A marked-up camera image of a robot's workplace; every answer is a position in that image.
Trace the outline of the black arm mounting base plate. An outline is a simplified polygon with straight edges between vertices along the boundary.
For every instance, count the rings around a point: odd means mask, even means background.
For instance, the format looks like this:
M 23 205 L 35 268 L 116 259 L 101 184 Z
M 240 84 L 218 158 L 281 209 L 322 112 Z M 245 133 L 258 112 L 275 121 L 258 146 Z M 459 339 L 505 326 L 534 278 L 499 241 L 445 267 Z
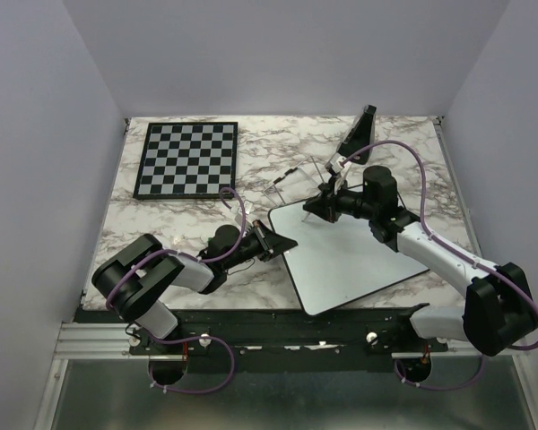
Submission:
M 161 379 L 183 373 L 229 371 L 303 373 L 390 372 L 404 361 L 410 378 L 427 378 L 436 358 L 471 356 L 458 342 L 423 340 L 407 319 L 409 308 L 328 311 L 309 316 L 301 310 L 177 310 L 182 344 L 163 345 L 130 327 L 125 356 L 148 361 Z

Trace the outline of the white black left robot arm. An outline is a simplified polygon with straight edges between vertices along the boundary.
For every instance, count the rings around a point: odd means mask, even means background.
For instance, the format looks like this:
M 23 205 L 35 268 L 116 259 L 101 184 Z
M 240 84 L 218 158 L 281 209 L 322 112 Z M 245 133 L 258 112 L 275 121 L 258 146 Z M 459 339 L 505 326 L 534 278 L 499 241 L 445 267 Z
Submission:
M 169 354 L 179 347 L 181 333 L 177 317 L 160 301 L 168 287 L 208 295 L 227 281 L 230 269 L 248 260 L 271 261 L 297 245 L 259 220 L 244 236 L 225 224 L 199 253 L 205 262 L 197 262 L 191 256 L 168 254 L 155 236 L 144 234 L 104 262 L 91 284 L 106 298 L 109 309 L 123 321 L 145 328 L 151 344 Z

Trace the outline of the white whiteboard black frame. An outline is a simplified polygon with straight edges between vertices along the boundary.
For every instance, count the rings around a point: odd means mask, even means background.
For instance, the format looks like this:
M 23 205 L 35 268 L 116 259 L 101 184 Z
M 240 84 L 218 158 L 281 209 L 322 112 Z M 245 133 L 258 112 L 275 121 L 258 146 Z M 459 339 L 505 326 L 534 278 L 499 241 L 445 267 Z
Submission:
M 366 220 L 343 215 L 332 224 L 318 217 L 302 222 L 302 202 L 268 213 L 273 231 L 299 243 L 283 260 L 306 314 L 318 315 L 429 269 L 380 244 Z

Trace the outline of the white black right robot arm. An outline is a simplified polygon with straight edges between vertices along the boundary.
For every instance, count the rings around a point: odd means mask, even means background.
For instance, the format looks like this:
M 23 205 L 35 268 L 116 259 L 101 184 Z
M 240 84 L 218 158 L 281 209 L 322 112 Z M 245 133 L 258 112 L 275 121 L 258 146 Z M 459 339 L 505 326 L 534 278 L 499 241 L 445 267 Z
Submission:
M 513 263 L 497 265 L 468 254 L 459 246 L 430 233 L 415 213 L 398 201 L 398 185 L 388 168 L 363 172 L 361 192 L 321 184 L 304 211 L 335 223 L 342 215 L 365 219 L 373 237 L 396 253 L 423 264 L 454 287 L 463 307 L 418 305 L 395 327 L 396 344 L 413 351 L 427 339 L 461 340 L 494 357 L 538 329 L 524 271 Z

